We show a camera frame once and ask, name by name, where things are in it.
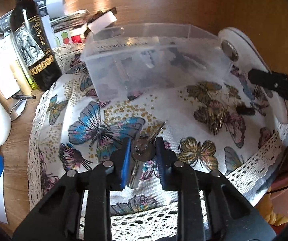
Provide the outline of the silver keys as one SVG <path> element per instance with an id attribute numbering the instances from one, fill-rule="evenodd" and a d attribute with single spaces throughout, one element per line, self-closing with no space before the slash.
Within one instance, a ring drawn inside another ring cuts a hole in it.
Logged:
<path id="1" fill-rule="evenodd" d="M 153 174 L 157 175 L 155 140 L 164 125 L 165 122 L 162 122 L 150 135 L 140 136 L 131 143 L 129 188 L 137 189 L 141 180 L 148 180 Z"/>

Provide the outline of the gold hair claw clip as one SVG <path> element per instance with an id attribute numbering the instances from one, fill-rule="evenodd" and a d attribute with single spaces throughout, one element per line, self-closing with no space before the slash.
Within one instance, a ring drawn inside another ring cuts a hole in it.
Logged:
<path id="1" fill-rule="evenodd" d="M 206 124 L 214 136 L 220 132 L 223 125 L 226 127 L 227 132 L 235 135 L 235 129 L 232 125 L 232 115 L 232 112 L 218 104 L 217 101 L 211 102 L 210 106 L 199 107 L 193 113 L 195 120 Z"/>

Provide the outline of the small black clip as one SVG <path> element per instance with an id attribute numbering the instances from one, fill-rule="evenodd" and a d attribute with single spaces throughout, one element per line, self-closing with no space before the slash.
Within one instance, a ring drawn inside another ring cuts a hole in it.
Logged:
<path id="1" fill-rule="evenodd" d="M 239 115 L 247 115 L 247 116 L 254 116 L 255 110 L 252 107 L 247 107 L 245 105 L 238 105 L 236 106 L 236 112 Z"/>

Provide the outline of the butterfly print lace cloth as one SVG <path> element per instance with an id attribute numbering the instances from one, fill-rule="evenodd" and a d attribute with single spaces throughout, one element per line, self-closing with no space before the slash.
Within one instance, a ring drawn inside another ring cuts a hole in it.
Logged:
<path id="1" fill-rule="evenodd" d="M 54 50 L 62 76 L 41 97 L 29 139 L 30 207 L 70 169 L 82 173 L 109 158 L 123 141 L 156 134 L 180 161 L 219 171 L 255 205 L 263 179 L 279 162 L 288 137 L 259 87 L 230 64 L 218 42 L 185 39 L 188 52 L 166 51 L 172 67 L 202 69 L 206 80 L 102 102 L 81 61 L 80 45 Z"/>

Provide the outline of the clear plastic storage box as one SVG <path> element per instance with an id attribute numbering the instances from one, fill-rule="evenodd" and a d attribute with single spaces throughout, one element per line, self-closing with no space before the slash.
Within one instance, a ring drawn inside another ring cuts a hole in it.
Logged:
<path id="1" fill-rule="evenodd" d="M 80 59 L 102 101 L 198 81 L 222 81 L 232 66 L 217 36 L 193 25 L 166 23 L 90 33 Z"/>

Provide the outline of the round metal lid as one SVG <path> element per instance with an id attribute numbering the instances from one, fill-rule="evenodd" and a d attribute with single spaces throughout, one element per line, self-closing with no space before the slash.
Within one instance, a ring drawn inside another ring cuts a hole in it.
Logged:
<path id="1" fill-rule="evenodd" d="M 16 119 L 18 119 L 24 112 L 25 108 L 26 108 L 26 103 L 27 100 L 26 99 L 15 99 L 10 111 L 9 111 L 9 116 L 11 121 L 15 121 Z"/>

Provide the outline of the dark wine bottle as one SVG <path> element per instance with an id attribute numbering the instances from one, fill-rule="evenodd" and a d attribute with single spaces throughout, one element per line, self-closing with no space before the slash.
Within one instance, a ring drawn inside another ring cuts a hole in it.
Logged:
<path id="1" fill-rule="evenodd" d="M 48 42 L 39 9 L 33 0 L 16 0 L 10 29 L 25 66 L 41 91 L 47 91 L 62 75 Z"/>

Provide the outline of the small white box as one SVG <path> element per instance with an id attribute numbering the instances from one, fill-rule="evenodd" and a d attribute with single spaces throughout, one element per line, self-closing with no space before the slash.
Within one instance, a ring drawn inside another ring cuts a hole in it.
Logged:
<path id="1" fill-rule="evenodd" d="M 89 23 L 87 27 L 93 34 L 96 34 L 102 31 L 107 26 L 115 23 L 116 21 L 116 16 L 111 11 L 108 11 L 107 13 L 100 16 L 98 19 L 94 20 L 94 22 Z"/>

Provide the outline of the stack of magazines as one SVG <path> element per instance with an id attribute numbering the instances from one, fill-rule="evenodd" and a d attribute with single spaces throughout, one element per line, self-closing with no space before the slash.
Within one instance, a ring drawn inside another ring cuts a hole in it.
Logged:
<path id="1" fill-rule="evenodd" d="M 90 18 L 90 13 L 88 10 L 78 10 L 71 14 L 64 15 L 62 17 L 56 18 L 54 20 L 51 20 L 51 27 L 54 29 L 60 29 L 60 28 L 68 28 L 68 27 L 74 27 L 78 25 L 82 25 L 85 22 L 88 21 Z"/>

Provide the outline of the white paper sheet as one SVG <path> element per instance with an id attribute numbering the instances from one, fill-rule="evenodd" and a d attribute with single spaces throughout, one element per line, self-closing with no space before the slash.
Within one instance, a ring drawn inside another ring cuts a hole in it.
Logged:
<path id="1" fill-rule="evenodd" d="M 0 91 L 6 99 L 20 91 L 10 67 L 13 62 L 13 52 L 10 39 L 2 39 L 0 41 Z"/>

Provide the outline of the rolled newspaper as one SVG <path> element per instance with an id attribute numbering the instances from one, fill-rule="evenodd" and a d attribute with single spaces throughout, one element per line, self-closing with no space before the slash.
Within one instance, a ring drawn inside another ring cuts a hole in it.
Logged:
<path id="1" fill-rule="evenodd" d="M 0 17 L 0 35 L 10 31 L 11 13 L 12 13 L 12 11 L 9 11 Z"/>

